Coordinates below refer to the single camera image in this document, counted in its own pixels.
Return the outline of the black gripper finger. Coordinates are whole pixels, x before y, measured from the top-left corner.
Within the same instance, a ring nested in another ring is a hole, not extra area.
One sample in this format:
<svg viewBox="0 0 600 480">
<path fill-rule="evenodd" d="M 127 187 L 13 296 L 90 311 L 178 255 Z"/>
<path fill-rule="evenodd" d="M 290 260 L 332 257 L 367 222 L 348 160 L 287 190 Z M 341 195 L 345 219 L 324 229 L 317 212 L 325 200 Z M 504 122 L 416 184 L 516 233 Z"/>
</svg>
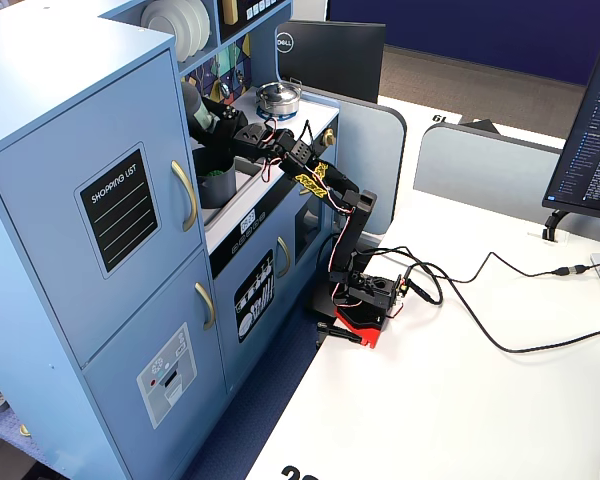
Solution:
<svg viewBox="0 0 600 480">
<path fill-rule="evenodd" d="M 220 130 L 235 133 L 248 125 L 246 115 L 237 110 L 232 104 L 218 103 L 210 98 L 203 97 L 202 105 L 211 118 L 210 126 L 207 128 L 210 133 Z"/>
<path fill-rule="evenodd" d="M 196 142 L 206 148 L 217 151 L 231 151 L 236 133 L 237 130 L 235 127 L 217 128 L 213 132 L 194 127 L 189 128 L 189 135 Z"/>
</svg>

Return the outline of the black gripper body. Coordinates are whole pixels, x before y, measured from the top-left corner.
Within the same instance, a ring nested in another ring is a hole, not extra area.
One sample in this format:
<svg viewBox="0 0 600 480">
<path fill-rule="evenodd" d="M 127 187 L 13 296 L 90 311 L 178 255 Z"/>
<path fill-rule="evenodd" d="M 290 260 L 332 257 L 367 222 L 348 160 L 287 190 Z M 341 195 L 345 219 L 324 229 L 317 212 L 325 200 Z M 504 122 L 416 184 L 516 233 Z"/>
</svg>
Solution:
<svg viewBox="0 0 600 480">
<path fill-rule="evenodd" d="M 248 124 L 233 134 L 233 155 L 244 159 L 276 159 L 283 155 L 279 131 L 265 123 Z"/>
</svg>

